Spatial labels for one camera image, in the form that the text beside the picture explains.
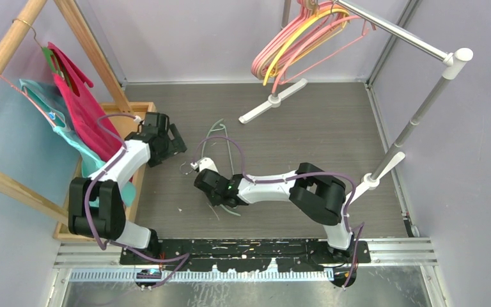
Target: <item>white wall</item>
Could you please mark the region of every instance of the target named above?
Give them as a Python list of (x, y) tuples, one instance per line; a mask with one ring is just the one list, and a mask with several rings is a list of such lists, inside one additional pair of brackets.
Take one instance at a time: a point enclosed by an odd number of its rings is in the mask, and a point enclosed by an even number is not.
[[(0, 0), (0, 39), (26, 1)], [(48, 1), (34, 24), (41, 42), (61, 46), (96, 84), (96, 96), (109, 99), (94, 68), (59, 13)], [(49, 68), (30, 32), (4, 75), (50, 81)], [(0, 81), (0, 171), (62, 204), (79, 155), (32, 105)], [(0, 306), (43, 306), (49, 274), (59, 247), (56, 222), (0, 193)]]
[[(256, 80), (251, 63), (279, 32), (283, 2), (90, 0), (129, 82)], [(396, 22), (407, 0), (354, 2)], [(293, 0), (290, 20), (298, 7)], [(361, 29), (361, 21), (353, 21), (290, 72), (299, 72), (351, 42)], [(387, 38), (383, 31), (373, 32), (304, 76), (315, 81), (365, 80)]]
[[(474, 51), (405, 144), (398, 171), (454, 306), (491, 306), (491, 1), (423, 1), (409, 30), (445, 51)], [(375, 84), (391, 141), (442, 69), (396, 46)]]

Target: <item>robotic arm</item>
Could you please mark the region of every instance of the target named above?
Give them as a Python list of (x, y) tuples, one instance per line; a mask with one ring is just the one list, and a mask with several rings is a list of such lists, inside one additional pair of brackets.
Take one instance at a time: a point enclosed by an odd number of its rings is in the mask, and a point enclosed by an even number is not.
[(187, 147), (176, 128), (170, 124), (167, 115), (146, 113), (136, 132), (125, 138), (127, 151), (120, 149), (100, 170), (88, 178), (77, 177), (70, 183), (68, 229), (71, 233), (93, 237), (88, 224), (84, 199), (88, 186), (104, 173), (93, 186), (90, 201), (99, 199), (99, 207), (90, 207), (93, 223), (101, 238), (143, 249), (151, 255), (158, 255), (157, 232), (131, 221), (127, 221), (121, 193), (125, 184), (142, 165), (159, 165), (163, 160), (185, 152)]
[(203, 158), (191, 166), (199, 172), (194, 186), (206, 194), (213, 206), (223, 204), (234, 208), (259, 201), (289, 201), (310, 219), (323, 225), (331, 248), (346, 252), (350, 249), (352, 234), (341, 222), (346, 199), (345, 184), (327, 175), (287, 180), (295, 175), (322, 171), (313, 164), (301, 163), (295, 171), (281, 175), (250, 176), (250, 180), (241, 174), (233, 175), (230, 179), (221, 176), (210, 158)]

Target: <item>clothing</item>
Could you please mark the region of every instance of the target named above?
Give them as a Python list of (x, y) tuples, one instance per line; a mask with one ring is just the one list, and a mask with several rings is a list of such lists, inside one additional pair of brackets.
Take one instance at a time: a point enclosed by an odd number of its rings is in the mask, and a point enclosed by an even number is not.
[[(84, 144), (73, 127), (70, 126), (70, 114), (56, 86), (23, 79), (20, 79), (20, 85), (22, 91), (25, 91), (41, 109), (45, 112), (53, 112), (55, 114), (55, 119), (53, 120), (56, 124), (54, 132), (65, 139), (70, 146), (78, 150), (82, 156), (81, 171), (83, 177), (89, 176), (104, 166), (105, 162)], [(120, 192), (123, 202), (129, 207), (136, 195), (134, 185), (127, 182)], [(92, 207), (98, 207), (98, 200), (91, 201), (90, 205)]]
[[(54, 82), (65, 100), (76, 133), (103, 161), (108, 161), (121, 148), (121, 143), (97, 125), (97, 119), (105, 113), (86, 87), (86, 84), (93, 87), (93, 83), (54, 44), (48, 43), (48, 48), (63, 64), (70, 78), (71, 87), (59, 74), (53, 73)], [(101, 120), (101, 124), (119, 135), (108, 118)]]

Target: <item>pink shirt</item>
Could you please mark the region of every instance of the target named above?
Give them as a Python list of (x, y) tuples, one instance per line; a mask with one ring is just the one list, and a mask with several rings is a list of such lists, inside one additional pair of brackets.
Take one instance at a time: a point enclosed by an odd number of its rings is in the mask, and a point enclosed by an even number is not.
[[(105, 113), (86, 87), (87, 84), (92, 88), (93, 83), (53, 43), (48, 43), (48, 48), (63, 64), (70, 78), (72, 89), (68, 87), (66, 81), (59, 74), (53, 74), (54, 82), (59, 88), (70, 113), (74, 130), (82, 141), (97, 153), (101, 160), (108, 161), (121, 148), (121, 143), (97, 125), (97, 119)], [(119, 135), (108, 118), (100, 122), (105, 128)]]

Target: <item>gray wood floor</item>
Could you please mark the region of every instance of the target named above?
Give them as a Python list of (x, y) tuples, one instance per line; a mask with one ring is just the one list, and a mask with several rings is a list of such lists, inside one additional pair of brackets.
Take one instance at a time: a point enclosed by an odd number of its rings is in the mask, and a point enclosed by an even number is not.
[[(153, 101), (159, 112), (170, 116), (189, 148), (146, 169), (136, 222), (157, 230), (162, 238), (326, 237), (322, 226), (292, 203), (240, 207), (237, 212), (242, 217), (219, 207), (214, 213), (204, 194), (193, 187), (196, 175), (178, 171), (183, 162), (191, 161), (197, 144), (221, 118), (230, 137), (244, 149), (246, 170), (252, 175), (286, 173), (301, 162), (310, 162), (360, 181), (381, 160), (383, 149), (363, 84), (308, 84), (280, 108), (247, 125), (238, 122), (240, 115), (266, 101), (268, 94), (269, 89), (259, 84), (128, 86), (131, 101)], [(224, 140), (209, 141), (205, 155), (229, 176), (226, 146)], [(234, 149), (233, 161), (239, 173), (240, 157)], [(406, 237), (389, 177), (353, 203), (350, 220), (352, 225), (366, 222), (363, 237)]]

